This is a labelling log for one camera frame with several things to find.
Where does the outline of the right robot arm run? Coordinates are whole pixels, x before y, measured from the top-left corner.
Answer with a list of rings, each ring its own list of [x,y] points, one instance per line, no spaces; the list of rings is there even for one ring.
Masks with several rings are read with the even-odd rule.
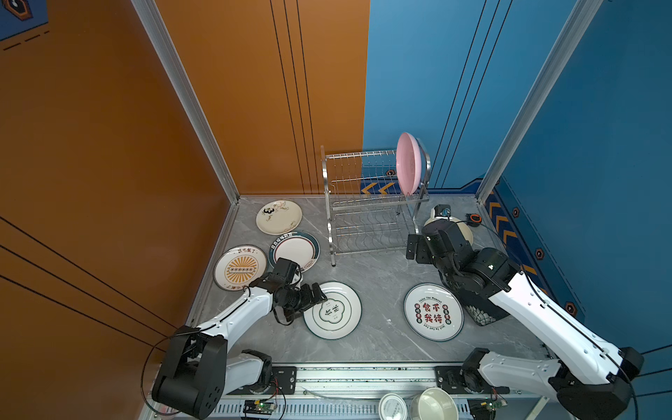
[[[430,264],[442,284],[488,318],[512,316],[555,355],[531,360],[476,348],[460,374],[472,393],[510,388],[547,397],[577,419],[615,419],[639,404],[633,380],[643,356],[618,348],[554,302],[506,253],[474,250],[458,224],[438,219],[410,234],[406,257]]]

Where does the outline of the white plate green flower outline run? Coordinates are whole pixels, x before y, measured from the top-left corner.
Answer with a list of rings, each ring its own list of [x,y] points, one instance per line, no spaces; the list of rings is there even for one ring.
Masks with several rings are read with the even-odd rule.
[[[329,341],[342,339],[351,334],[362,319],[362,302],[350,286],[340,282],[320,285],[327,300],[304,313],[308,330]]]

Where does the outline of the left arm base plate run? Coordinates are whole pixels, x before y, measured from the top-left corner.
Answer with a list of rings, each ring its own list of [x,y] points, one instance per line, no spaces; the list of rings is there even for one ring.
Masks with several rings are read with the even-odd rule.
[[[271,368],[271,380],[269,385],[262,390],[260,387],[247,385],[230,392],[230,395],[234,396],[251,396],[251,395],[272,395],[277,389],[281,391],[283,395],[288,397],[295,394],[296,385],[297,385],[297,372],[298,369],[295,366],[278,366],[273,365]]]

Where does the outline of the white plate red chinese characters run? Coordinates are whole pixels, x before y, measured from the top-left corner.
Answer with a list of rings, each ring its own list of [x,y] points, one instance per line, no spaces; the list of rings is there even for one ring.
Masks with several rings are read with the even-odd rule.
[[[436,342],[451,341],[465,323],[458,299],[445,287],[433,283],[416,285],[407,292],[404,316],[416,334]]]

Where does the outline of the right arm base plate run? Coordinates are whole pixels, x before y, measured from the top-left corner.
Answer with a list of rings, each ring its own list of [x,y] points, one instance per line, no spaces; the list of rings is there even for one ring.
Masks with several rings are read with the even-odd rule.
[[[458,366],[437,366],[434,369],[436,383],[441,390],[458,395],[507,395],[509,387],[491,387],[475,369],[463,369]]]

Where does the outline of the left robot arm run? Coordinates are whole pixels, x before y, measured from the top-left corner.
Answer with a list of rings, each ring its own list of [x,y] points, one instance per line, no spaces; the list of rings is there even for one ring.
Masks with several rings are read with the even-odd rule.
[[[285,325],[327,301],[317,283],[297,286],[301,270],[296,262],[282,258],[271,272],[254,279],[222,313],[197,327],[185,325],[164,341],[168,348],[152,390],[143,392],[148,408],[162,404],[171,414],[185,413],[208,418],[222,396],[240,388],[261,394],[282,393],[273,374],[269,355],[243,350],[236,357],[229,352],[250,327],[278,310]]]

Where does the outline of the steel two-tier dish rack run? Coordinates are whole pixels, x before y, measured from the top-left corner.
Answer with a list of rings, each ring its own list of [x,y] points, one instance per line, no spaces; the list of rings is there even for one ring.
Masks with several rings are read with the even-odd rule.
[[[408,236],[419,232],[418,215],[429,200],[432,163],[420,152],[418,189],[406,195],[398,182],[397,152],[368,150],[321,152],[330,263],[344,255],[406,250]]]

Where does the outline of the pink plate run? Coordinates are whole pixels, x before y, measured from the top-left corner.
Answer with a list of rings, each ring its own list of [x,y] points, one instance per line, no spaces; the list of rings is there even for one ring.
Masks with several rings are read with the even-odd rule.
[[[419,141],[410,133],[399,136],[395,151],[395,169],[401,192],[413,195],[420,187],[425,172],[425,152]]]

